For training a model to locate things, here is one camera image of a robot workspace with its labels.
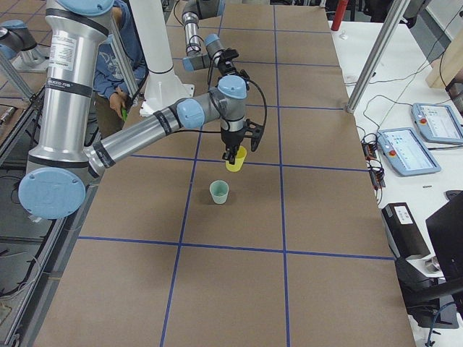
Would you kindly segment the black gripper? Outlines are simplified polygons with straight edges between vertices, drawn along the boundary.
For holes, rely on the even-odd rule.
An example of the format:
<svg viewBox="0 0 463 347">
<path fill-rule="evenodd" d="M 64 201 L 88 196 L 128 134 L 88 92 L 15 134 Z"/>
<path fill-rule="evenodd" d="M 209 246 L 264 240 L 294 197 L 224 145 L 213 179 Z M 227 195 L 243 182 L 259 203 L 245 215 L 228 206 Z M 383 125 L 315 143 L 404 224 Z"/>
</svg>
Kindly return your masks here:
<svg viewBox="0 0 463 347">
<path fill-rule="evenodd" d="M 250 83 L 250 76 L 249 74 L 244 70 L 241 69 L 239 72 L 234 66 L 233 61 L 220 61 L 218 63 L 218 70 L 220 71 L 222 76 L 229 76 L 229 75 L 238 75 L 245 81 L 246 85 L 246 90 L 250 89 L 249 83 Z"/>
<path fill-rule="evenodd" d="M 221 129 L 221 140 L 226 146 L 222 155 L 224 160 L 229 160 L 230 164 L 235 164 L 236 156 L 239 152 L 239 146 L 241 145 L 244 137 L 244 129 L 240 129 L 239 131 L 235 132 Z"/>
</svg>

